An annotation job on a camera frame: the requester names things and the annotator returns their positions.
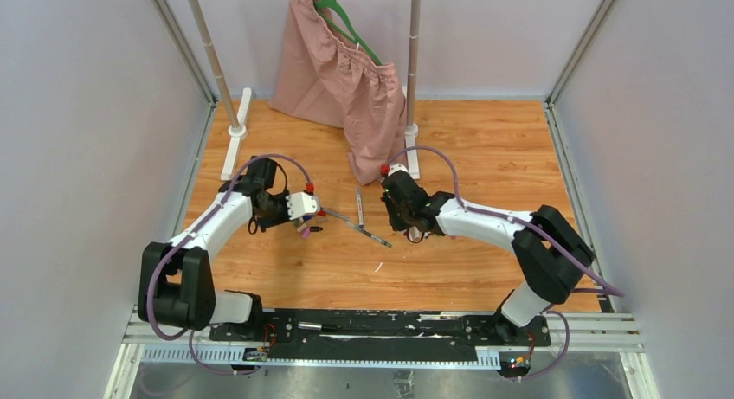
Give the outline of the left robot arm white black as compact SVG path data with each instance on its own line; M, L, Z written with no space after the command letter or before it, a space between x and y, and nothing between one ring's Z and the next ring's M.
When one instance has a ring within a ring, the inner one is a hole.
M271 158L251 158L245 172L225 182L213 203L189 228L168 241L145 247L138 316L160 338L175 339L163 331L165 325L185 333L230 324L245 341L263 334L266 320L260 296L216 290L212 262L240 227L255 234L289 222L289 191L270 193L281 169Z

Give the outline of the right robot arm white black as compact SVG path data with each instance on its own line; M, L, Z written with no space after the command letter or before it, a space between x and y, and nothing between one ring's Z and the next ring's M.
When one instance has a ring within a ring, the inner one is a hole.
M410 241L424 235L465 237L515 255L524 279L500 304L494 321L495 335L504 344L520 342L537 315L564 303L595 259L583 238L552 206L512 211L464 202L445 191L429 195L399 169L390 170L381 185L390 226Z

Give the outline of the white marker red cap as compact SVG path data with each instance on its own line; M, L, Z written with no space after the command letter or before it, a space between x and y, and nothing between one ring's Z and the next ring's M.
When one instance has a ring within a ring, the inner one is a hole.
M420 243L423 239L423 232L417 227L411 227L407 230L406 236L411 243Z

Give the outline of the grey pen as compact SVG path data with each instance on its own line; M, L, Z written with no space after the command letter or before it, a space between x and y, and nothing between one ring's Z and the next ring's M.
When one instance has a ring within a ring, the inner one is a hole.
M355 193L357 202L357 225L359 228L364 228L364 206L360 186L357 186Z

